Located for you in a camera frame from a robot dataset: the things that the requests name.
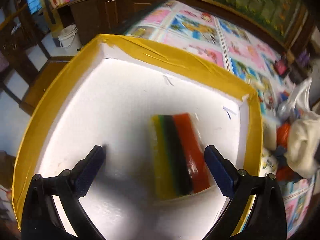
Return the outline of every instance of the plastic bag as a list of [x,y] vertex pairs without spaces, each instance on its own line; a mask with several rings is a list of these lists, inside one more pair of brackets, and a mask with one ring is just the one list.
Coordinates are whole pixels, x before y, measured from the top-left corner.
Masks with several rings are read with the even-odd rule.
[[320,115],[310,110],[310,85],[311,78],[308,78],[295,87],[282,109],[278,110],[283,119],[296,107],[301,113],[301,118],[291,124],[284,156],[288,166],[306,179],[311,178],[319,168],[314,155],[320,141]]
[[189,114],[151,117],[156,195],[172,199],[210,187]]
[[290,127],[290,124],[286,122],[277,129],[277,146],[287,148]]
[[303,115],[305,112],[310,112],[309,107],[309,90],[311,85],[311,78],[307,78],[301,84],[296,86],[288,99],[282,102],[277,110],[277,115],[281,121],[286,121],[289,117]]

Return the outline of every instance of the white plastic bag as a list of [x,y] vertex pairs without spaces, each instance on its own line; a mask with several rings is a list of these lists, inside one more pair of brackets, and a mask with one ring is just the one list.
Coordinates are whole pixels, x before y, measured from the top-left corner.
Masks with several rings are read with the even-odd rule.
[[311,78],[294,88],[283,105],[283,114],[297,107],[303,111],[302,118],[295,120],[288,136],[288,148],[285,153],[288,166],[304,178],[311,178],[319,164],[314,159],[320,141],[320,115],[310,110],[309,89]]
[[307,78],[301,84],[296,86],[288,99],[282,102],[277,110],[277,115],[281,121],[286,121],[290,115],[293,114],[294,109],[297,108],[302,112],[310,112],[309,107],[309,90],[312,79]]

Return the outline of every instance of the styrofoam tray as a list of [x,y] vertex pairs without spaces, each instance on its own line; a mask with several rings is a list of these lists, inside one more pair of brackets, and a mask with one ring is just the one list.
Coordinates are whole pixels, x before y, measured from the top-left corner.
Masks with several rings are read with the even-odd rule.
[[[79,199],[106,239],[202,239],[226,197],[214,185],[158,203],[148,122],[153,114],[195,113],[203,146],[214,144],[242,168],[246,101],[105,46],[104,58],[88,70],[56,118],[35,173],[57,176],[72,169],[94,145],[106,145],[106,164]],[[75,235],[59,198],[54,200],[66,231]]]

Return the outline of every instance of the white tile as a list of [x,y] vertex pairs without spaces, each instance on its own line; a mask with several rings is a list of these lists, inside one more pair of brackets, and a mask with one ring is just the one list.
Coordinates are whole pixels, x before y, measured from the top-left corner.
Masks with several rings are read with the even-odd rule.
[[29,88],[27,82],[15,71],[5,81],[7,88],[9,88],[18,98],[22,99],[27,89]]
[[38,45],[27,49],[26,54],[37,70],[40,70],[48,60]]
[[17,155],[30,116],[6,93],[0,93],[0,149]]

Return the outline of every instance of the wooden cabinet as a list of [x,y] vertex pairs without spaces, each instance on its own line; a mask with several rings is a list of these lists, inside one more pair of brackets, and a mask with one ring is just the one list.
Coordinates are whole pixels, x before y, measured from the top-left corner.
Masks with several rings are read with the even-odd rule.
[[308,15],[301,32],[291,47],[292,53],[297,57],[307,47],[311,39],[311,35],[316,26],[316,23],[311,15]]
[[137,13],[141,10],[146,9],[150,5],[151,5],[151,3],[148,3],[148,2],[134,2],[133,3],[133,10],[135,13]]
[[102,33],[97,0],[74,3],[70,5],[70,8],[83,45],[87,44],[98,33]]

